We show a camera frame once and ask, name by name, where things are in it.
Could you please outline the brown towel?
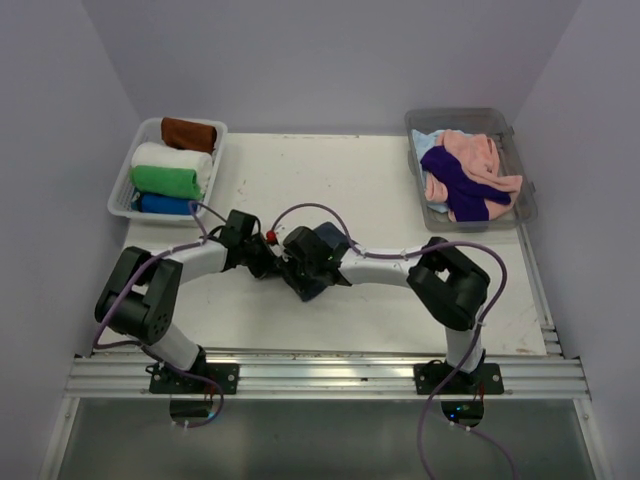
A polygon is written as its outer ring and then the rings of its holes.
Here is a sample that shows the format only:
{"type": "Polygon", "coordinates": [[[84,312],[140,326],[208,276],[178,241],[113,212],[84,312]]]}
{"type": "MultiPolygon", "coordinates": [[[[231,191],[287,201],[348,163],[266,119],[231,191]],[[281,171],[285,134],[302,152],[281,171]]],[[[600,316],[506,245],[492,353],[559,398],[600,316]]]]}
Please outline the brown towel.
{"type": "Polygon", "coordinates": [[[212,154],[217,136],[217,130],[211,125],[171,117],[161,120],[162,141],[174,149],[212,154]]]}

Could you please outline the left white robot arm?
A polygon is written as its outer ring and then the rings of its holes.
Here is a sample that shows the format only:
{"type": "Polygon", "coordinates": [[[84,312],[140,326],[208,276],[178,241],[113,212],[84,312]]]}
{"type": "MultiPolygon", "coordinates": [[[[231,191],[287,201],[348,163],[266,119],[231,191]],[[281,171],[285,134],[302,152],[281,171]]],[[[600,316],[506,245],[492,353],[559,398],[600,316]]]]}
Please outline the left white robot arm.
{"type": "Polygon", "coordinates": [[[233,210],[223,225],[194,242],[160,253],[126,248],[96,303],[97,334],[111,329],[126,336],[173,369],[172,379],[182,390],[201,390],[208,379],[203,349],[173,323],[179,288],[237,267],[258,279],[267,276],[275,255],[260,227],[256,216],[233,210]]]}

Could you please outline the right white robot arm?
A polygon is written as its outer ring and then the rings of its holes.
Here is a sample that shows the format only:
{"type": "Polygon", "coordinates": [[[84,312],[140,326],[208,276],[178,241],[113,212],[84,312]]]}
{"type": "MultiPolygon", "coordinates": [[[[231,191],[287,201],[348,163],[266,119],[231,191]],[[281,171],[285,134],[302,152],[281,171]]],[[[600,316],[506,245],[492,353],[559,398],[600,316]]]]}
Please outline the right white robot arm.
{"type": "Polygon", "coordinates": [[[411,290],[429,314],[445,328],[445,379],[451,389],[468,392],[481,380],[485,350],[476,333],[477,318],[488,296],[488,274],[441,237],[427,244],[428,253],[360,255],[346,235],[327,222],[315,229],[298,227],[281,244],[278,269],[303,301],[332,286],[385,285],[411,290]]]}

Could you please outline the blue rolled towel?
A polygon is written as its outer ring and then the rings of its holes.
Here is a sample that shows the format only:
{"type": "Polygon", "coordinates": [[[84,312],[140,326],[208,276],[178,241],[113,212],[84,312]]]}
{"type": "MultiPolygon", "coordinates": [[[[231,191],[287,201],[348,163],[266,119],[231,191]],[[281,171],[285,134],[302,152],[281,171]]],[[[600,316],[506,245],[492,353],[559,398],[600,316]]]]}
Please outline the blue rolled towel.
{"type": "Polygon", "coordinates": [[[180,215],[191,214],[190,200],[135,191],[130,201],[134,211],[140,213],[180,215]]]}

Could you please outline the green rolled towel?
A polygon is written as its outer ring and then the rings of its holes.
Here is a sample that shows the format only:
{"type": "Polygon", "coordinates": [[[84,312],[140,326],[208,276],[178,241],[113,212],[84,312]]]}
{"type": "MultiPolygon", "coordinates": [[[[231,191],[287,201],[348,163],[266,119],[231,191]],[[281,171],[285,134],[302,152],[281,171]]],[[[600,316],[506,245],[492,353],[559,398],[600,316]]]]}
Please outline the green rolled towel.
{"type": "Polygon", "coordinates": [[[205,188],[193,169],[155,166],[136,166],[130,171],[130,180],[141,192],[188,200],[200,200],[205,188]]]}

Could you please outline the white plastic basket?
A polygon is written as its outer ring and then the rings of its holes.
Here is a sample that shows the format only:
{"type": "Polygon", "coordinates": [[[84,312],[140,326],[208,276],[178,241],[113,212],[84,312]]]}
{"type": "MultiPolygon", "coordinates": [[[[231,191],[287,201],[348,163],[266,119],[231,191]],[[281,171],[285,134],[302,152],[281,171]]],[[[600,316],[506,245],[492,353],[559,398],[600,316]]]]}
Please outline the white plastic basket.
{"type": "Polygon", "coordinates": [[[203,119],[150,118],[134,136],[107,202],[110,214],[138,222],[193,225],[209,202],[228,136],[203,119]]]}

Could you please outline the white rolled towel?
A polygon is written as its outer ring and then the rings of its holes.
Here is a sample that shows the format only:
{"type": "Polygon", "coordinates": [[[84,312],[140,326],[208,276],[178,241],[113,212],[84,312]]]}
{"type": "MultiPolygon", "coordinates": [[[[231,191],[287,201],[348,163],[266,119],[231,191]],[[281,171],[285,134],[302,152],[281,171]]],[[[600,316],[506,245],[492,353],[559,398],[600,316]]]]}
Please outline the white rolled towel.
{"type": "Polygon", "coordinates": [[[131,158],[131,169],[141,165],[193,169],[206,194],[214,163],[212,156],[207,153],[145,142],[136,148],[131,158]]]}

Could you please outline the light blue towel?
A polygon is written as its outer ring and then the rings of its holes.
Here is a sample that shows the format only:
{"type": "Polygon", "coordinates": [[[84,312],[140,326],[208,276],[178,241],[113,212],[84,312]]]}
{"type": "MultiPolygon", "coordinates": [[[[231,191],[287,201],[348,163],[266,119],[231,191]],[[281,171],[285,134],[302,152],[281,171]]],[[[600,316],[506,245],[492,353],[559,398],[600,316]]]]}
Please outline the light blue towel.
{"type": "Polygon", "coordinates": [[[432,167],[438,167],[445,157],[445,150],[438,140],[444,130],[423,133],[416,129],[411,132],[413,141],[413,160],[415,168],[421,172],[431,172],[432,167]]]}

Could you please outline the purple towel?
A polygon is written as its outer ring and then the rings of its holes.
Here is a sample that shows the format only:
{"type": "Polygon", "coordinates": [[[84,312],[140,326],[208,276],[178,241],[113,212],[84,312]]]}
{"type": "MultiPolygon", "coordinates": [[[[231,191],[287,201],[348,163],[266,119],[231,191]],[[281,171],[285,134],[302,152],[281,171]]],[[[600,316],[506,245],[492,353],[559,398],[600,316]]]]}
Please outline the purple towel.
{"type": "Polygon", "coordinates": [[[443,146],[429,149],[420,165],[426,178],[425,199],[446,205],[453,222],[490,221],[512,208],[510,193],[472,180],[443,146]]]}

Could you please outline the clear grey plastic bin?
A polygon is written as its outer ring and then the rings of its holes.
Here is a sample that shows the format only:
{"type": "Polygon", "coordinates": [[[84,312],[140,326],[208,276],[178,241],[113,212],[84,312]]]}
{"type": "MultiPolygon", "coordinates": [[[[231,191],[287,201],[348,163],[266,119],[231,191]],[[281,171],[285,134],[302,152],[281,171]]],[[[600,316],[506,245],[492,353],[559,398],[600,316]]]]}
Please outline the clear grey plastic bin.
{"type": "Polygon", "coordinates": [[[507,230],[538,217],[513,128],[499,110],[414,109],[404,122],[409,168],[429,230],[507,230]]]}

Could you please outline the pink towel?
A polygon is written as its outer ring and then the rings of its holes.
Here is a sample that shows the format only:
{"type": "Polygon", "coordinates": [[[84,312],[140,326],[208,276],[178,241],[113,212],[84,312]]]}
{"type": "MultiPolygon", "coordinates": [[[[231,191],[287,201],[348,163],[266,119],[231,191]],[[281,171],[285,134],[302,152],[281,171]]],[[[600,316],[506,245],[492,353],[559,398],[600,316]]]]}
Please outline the pink towel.
{"type": "MultiPolygon", "coordinates": [[[[444,130],[438,143],[459,160],[463,171],[472,180],[510,193],[512,207],[514,206],[521,191],[523,177],[500,173],[500,155],[493,139],[485,134],[471,135],[444,130]]],[[[444,206],[449,218],[447,206],[444,206]]]]}

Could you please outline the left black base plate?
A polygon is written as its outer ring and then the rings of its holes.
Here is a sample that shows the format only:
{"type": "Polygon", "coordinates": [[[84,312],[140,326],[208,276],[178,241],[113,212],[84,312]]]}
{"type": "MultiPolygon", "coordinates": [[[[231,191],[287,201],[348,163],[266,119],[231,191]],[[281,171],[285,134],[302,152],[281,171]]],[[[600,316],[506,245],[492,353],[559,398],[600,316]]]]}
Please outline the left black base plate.
{"type": "Polygon", "coordinates": [[[149,392],[166,395],[218,394],[233,395],[240,379],[240,366],[234,363],[207,363],[199,370],[179,373],[166,365],[148,365],[149,392]]]}

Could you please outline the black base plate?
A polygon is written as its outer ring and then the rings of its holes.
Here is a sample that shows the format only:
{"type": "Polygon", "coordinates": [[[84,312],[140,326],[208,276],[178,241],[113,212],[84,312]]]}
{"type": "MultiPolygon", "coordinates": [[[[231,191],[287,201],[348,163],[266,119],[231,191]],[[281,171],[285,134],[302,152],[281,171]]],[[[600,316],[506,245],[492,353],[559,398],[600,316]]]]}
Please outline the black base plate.
{"type": "Polygon", "coordinates": [[[497,363],[481,363],[472,373],[457,372],[441,388],[439,385],[453,371],[440,360],[413,365],[413,380],[418,395],[502,395],[505,387],[502,373],[497,363]]]}
{"type": "Polygon", "coordinates": [[[233,395],[240,379],[240,366],[234,363],[207,363],[199,370],[179,373],[166,365],[148,365],[149,392],[166,395],[218,394],[233,395]]]}

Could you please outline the aluminium front rail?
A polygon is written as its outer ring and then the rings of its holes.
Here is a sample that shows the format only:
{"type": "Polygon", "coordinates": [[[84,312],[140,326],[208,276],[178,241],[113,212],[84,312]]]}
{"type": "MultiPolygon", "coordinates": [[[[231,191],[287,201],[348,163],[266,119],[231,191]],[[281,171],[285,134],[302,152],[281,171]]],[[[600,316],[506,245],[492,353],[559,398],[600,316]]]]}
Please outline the aluminium front rail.
{"type": "MultiPolygon", "coordinates": [[[[207,360],[226,372],[233,399],[423,400],[424,365],[438,358],[417,355],[322,352],[211,351],[207,360]]],[[[152,361],[117,350],[74,361],[68,398],[142,399],[151,395],[152,361]]],[[[559,356],[489,357],[468,397],[498,400],[584,400],[590,389],[582,364],[559,356]]]]}

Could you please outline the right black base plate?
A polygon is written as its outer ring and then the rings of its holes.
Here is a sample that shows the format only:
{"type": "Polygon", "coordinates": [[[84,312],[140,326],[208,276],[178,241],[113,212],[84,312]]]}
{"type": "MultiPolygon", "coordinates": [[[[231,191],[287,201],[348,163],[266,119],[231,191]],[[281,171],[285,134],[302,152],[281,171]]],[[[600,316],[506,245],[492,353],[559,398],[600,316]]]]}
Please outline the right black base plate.
{"type": "Polygon", "coordinates": [[[502,373],[497,363],[481,363],[472,373],[457,372],[441,388],[439,385],[453,371],[440,360],[413,365],[413,380],[418,395],[502,395],[505,387],[502,373]]]}

